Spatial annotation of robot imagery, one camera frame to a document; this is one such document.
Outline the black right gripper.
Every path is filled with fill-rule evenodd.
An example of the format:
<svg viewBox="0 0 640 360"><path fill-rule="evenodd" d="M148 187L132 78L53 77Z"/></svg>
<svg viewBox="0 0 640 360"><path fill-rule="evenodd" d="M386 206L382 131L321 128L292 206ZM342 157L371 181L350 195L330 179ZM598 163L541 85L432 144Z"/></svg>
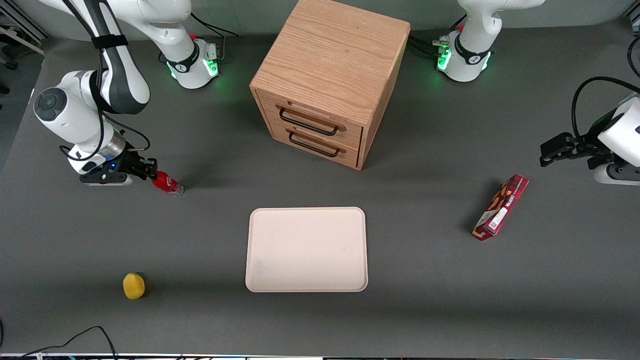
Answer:
<svg viewBox="0 0 640 360"><path fill-rule="evenodd" d="M156 158L143 158L138 152L124 150L121 155L110 161L106 161L88 173L81 174L80 178L126 178L138 177L143 181L156 179L158 160Z"/></svg>

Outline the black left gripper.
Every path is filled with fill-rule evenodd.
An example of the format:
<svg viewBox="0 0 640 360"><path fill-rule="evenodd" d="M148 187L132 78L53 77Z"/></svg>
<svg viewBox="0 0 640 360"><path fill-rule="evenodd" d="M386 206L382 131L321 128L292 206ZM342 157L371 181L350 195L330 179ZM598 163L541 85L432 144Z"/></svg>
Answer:
<svg viewBox="0 0 640 360"><path fill-rule="evenodd" d="M575 160L584 155L588 157L589 170L594 171L599 166L605 166L619 171L622 168L621 158L598 139L598 136L613 124L615 112L615 110L611 110L598 118L583 134L579 132L578 120L574 117L574 137L579 143L578 152L575 151L576 141L573 135L569 132L562 132L540 145L540 167L547 167L562 160Z"/></svg>

